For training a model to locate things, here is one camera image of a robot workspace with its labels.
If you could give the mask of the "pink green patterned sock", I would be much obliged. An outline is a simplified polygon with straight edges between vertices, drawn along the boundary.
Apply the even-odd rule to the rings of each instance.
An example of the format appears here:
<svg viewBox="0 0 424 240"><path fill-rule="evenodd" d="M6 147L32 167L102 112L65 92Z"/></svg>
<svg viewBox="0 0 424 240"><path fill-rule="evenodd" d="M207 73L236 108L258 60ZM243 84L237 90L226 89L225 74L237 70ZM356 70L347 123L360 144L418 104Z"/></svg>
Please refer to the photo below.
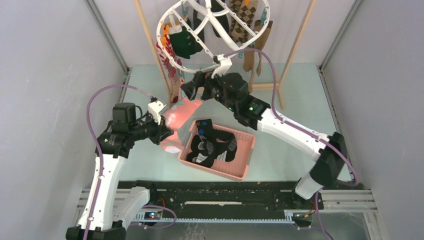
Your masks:
<svg viewBox="0 0 424 240"><path fill-rule="evenodd" d="M166 126L174 132L160 143L165 152L176 154L183 149L178 130L192 117L202 103L199 99L189 100L184 97L164 114Z"/></svg>

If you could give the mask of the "black blue white sock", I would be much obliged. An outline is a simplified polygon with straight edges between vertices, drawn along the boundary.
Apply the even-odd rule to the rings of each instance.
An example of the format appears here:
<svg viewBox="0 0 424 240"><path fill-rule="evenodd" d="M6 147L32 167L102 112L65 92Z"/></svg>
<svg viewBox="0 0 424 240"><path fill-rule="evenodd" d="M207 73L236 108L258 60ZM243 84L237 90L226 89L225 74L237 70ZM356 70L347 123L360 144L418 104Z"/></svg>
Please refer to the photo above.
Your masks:
<svg viewBox="0 0 424 240"><path fill-rule="evenodd" d="M211 168L217 157L217 138L210 118L195 121L197 134L191 139L185 160L189 163Z"/></svg>

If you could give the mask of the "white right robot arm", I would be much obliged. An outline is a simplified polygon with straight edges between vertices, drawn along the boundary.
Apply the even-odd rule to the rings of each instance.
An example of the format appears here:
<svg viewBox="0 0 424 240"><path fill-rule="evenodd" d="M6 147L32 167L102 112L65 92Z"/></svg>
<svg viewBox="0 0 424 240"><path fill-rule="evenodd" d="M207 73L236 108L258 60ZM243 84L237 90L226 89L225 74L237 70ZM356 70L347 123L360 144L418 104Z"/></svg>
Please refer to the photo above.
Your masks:
<svg viewBox="0 0 424 240"><path fill-rule="evenodd" d="M322 188L331 187L346 164L346 144L341 134L315 132L286 118L269 103L252 96L248 83L239 73L211 77L205 72L197 72L192 81L183 83L180 88L190 100L196 98L199 88L203 88L201 100L216 100L243 126L275 136L315 162L290 196L291 204L297 209L308 206Z"/></svg>

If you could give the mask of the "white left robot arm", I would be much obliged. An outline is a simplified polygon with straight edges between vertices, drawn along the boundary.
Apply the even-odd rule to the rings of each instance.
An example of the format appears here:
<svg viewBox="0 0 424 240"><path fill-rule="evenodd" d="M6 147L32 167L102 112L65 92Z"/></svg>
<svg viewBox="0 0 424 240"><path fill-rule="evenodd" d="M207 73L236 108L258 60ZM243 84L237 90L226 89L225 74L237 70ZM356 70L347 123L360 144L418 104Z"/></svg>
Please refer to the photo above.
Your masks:
<svg viewBox="0 0 424 240"><path fill-rule="evenodd" d="M166 104L153 100L141 117L137 117L137 109L134 103L116 104L106 129L95 138L98 145L93 181L77 225L66 231L67 240L124 240L131 220L139 210L143 206L156 206L158 194L136 186L114 209L120 175L135 142L149 139L159 145L174 133L166 126L163 116Z"/></svg>

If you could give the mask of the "white oval clip hanger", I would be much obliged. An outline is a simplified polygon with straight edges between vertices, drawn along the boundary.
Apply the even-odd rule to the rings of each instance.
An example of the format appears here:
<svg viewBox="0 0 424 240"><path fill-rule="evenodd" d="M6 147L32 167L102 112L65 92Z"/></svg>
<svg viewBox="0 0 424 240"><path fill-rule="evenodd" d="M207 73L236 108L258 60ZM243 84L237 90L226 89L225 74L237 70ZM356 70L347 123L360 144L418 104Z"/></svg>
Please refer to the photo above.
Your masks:
<svg viewBox="0 0 424 240"><path fill-rule="evenodd" d="M158 34L160 34L161 35L161 41L166 40L166 39L170 40L169 35L168 35L168 31L169 31L170 27L173 27L173 26L176 26L176 25L183 25L184 27L186 27L184 24L180 23L180 19L183 19L186 22L186 24L192 30L195 30L196 28L198 28L200 26L200 24L204 20L205 16L203 14L201 14L200 12L198 12L196 9L194 9L193 6L188 1L189 0L178 0L176 3L174 3L172 6L170 6L163 13L163 15L160 17L160 19L157 23L157 26L156 26L155 38ZM197 2L198 4L200 4L201 6L205 7L207 0L194 0L194 1ZM220 0L220 1L222 3L224 3L228 8L230 8L229 7L229 0ZM226 33L225 30L224 30L224 32L226 34L228 34L229 37L231 38L230 27L231 27L232 20L234 18L232 17L231 14L226 14L226 16L227 16L228 22L229 22L229 33ZM249 29L251 29L255 33L259 32L261 30L263 23L266 20L266 18L269 18L269 20L270 20L270 3L267 0L258 0L258 6L257 6L257 9L256 9L256 13L255 13L255 16L253 18L253 22L251 24L251 27ZM220 38L215 36L213 28L215 28L215 27L210 22L208 22L204 26L203 30L201 30L197 34L197 37L200 38L200 40L204 42L204 44L209 48L209 50L211 51L211 53L214 56L227 55L229 53L234 52L234 50L229 47L229 44L226 43L223 40L222 34L219 34ZM245 42L236 43L236 45L238 47L240 47L244 43ZM253 43L251 43L247 47L250 48L250 47L254 46L255 43L256 43L256 41L254 41ZM239 52L234 57L232 57L231 61L233 60L233 58L237 58L238 55L240 55L240 53L242 53L242 52L243 51ZM203 71L203 69L211 67L212 65L214 65L215 62L204 50L202 50L202 51L200 51L200 52L198 52L194 55L191 55L190 60L193 60L194 56L199 55L199 54L202 54L204 57L210 58L210 65L209 66L201 67L201 68L189 68L189 67L187 67L183 64L180 65L180 66L183 66L187 69L196 70L195 73L197 73L197 72L207 72L207 71Z"/></svg>

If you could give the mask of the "wooden hanger rack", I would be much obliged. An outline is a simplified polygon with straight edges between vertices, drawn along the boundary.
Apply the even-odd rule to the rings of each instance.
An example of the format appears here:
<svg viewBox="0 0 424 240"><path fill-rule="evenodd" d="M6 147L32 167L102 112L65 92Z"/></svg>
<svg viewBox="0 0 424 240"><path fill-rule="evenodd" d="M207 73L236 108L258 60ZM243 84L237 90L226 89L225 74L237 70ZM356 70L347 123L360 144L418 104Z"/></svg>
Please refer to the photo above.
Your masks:
<svg viewBox="0 0 424 240"><path fill-rule="evenodd" d="M198 4L194 0L189 0L188 2L192 5L192 7L195 10L197 10L199 13L204 15L204 19L201 22L200 26L197 27L195 30L191 29L189 27L189 25L187 25L186 21L184 21L182 18L179 21L180 21L181 24L184 24L184 26L187 28L188 32L192 36L194 36L196 38L196 40L199 41L199 44L202 46L202 49L215 62L212 66L210 66L208 68L204 68L203 69L204 72L213 71L212 76L223 75L232 66L231 58L234 57L239 52L242 52L242 51L245 51L245 52L246 51L247 52L259 51L258 49L248 48L247 46L249 46L251 43L256 41L260 36L262 36L264 34L268 24L270 23L269 18L266 18L266 20L263 23L261 30L259 32L255 33L250 28L247 27L247 24L245 22L243 22L240 18L237 17L236 13L232 12L231 9L228 8L226 6L226 4L222 3L221 1L218 1L218 4L220 4L224 8L224 10L222 10L220 12L212 12L210 10L211 2L209 0L206 1L205 7L201 6L200 4ZM166 47L162 45L162 39L161 39L160 33L157 34L156 39L153 39L152 34L150 33L150 30L149 30L149 27L148 27L148 24L147 24L147 21L146 21L146 18L145 18L145 15L144 15L140 1L135 0L134 3L135 3L135 7L137 9L139 19L141 20L143 30L146 34L146 39L149 43L151 52L153 54L153 59L156 61L156 66L157 66L159 72L161 73L163 82L166 86L168 100L171 101L173 90L171 89L171 85L168 82L167 76L165 75L165 72L162 68L162 59L160 57L160 54L158 54L158 51L157 51L158 49L156 47L156 44L159 45L160 51L162 51L165 54L165 56L167 58L169 58L171 65L174 66L175 68L182 70L184 72L187 72L187 73L195 73L196 70L185 68L184 66L181 66L176 61L174 61L173 57L170 54L168 54L168 52L166 51ZM281 87L282 87L283 82L284 82L284 80L287 76L287 73L289 72L293 58L294 58L295 53L298 49L300 40L304 35L306 26L308 25L311 13L312 13L316 3L317 2L315 0L310 0L309 3L308 3L308 6L306 8L302 22L301 22L299 29L297 31L297 35L296 35L295 40L292 44L290 53L287 57L287 60L285 62L285 66L284 66L284 69L281 73L280 78L279 79L274 78L274 83L253 83L253 82L251 82L249 84L249 88L251 90L273 90L273 94L278 95L280 107L282 109L285 109L286 103L284 101L284 96L283 96L283 92L281 90ZM239 24L241 24L245 28L245 30L247 32L249 32L249 34L252 35L252 38L250 40L248 40L247 42L243 43L240 47L238 47L237 44L234 43L234 41L232 41L232 39L229 37L229 35L224 32L224 28L220 25L220 23L218 22L218 20L216 18L217 16L223 16L223 15L226 15L226 14L230 14L232 18L234 18ZM212 26L216 28L217 32L222 35L222 39L228 44L228 46L232 50L234 50L234 52L228 53L226 55L223 55L223 54L213 55L212 52L209 50L209 48L204 44L204 42L202 40L200 40L200 38L198 38L198 33L201 30L203 30L203 28L205 27L205 25L208 22L210 22L212 24Z"/></svg>

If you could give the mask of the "red white striped sock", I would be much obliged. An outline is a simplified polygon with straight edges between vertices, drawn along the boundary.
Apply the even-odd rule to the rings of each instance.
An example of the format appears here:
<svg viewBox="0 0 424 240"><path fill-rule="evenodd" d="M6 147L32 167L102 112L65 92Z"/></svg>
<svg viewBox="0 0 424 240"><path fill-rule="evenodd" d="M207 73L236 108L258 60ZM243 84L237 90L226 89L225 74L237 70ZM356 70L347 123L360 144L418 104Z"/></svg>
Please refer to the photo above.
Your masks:
<svg viewBox="0 0 424 240"><path fill-rule="evenodd" d="M164 47L166 53L172 57L172 59L178 63L179 65L182 65L181 59L176 55L170 40L167 38L161 42L162 46ZM185 81L185 75L184 73L179 69L176 68L174 65L171 64L170 58L165 54L164 49L161 47L161 45L157 42L156 43L156 51L159 54L159 58L161 60L162 65L167 70L167 76L171 83L174 85L177 82L182 84Z"/></svg>

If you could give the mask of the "brown argyle sock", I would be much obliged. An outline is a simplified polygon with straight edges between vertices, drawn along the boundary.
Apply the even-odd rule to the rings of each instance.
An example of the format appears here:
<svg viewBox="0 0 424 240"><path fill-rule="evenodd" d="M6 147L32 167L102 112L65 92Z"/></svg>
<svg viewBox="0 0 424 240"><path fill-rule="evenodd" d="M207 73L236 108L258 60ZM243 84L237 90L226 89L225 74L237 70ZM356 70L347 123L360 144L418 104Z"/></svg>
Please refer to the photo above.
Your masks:
<svg viewBox="0 0 424 240"><path fill-rule="evenodd" d="M258 7L258 0L230 0L229 8L243 22L233 19L230 26L230 36L236 44L244 43L251 36L246 28L250 28Z"/></svg>

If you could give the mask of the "pink plastic basket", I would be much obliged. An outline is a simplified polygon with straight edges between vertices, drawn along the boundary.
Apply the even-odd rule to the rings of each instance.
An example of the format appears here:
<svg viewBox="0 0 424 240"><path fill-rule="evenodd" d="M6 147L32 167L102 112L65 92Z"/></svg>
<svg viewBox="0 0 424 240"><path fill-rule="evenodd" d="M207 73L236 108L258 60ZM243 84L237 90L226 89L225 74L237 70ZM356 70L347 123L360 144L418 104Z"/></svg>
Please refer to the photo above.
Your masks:
<svg viewBox="0 0 424 240"><path fill-rule="evenodd" d="M188 167L241 182L255 143L253 134L213 124L210 119L195 120L178 159Z"/></svg>

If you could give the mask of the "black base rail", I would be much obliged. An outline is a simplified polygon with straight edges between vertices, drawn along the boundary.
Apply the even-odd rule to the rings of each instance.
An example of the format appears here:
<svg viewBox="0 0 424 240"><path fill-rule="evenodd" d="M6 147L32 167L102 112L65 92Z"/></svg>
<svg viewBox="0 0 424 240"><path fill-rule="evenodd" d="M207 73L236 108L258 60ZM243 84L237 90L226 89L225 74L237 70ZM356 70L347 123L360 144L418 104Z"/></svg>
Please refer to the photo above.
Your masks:
<svg viewBox="0 0 424 240"><path fill-rule="evenodd" d="M294 193L294 182L121 181L118 190L145 187L149 203L167 207L179 221L291 221L316 210L363 212L374 207L369 190L336 186L318 198Z"/></svg>

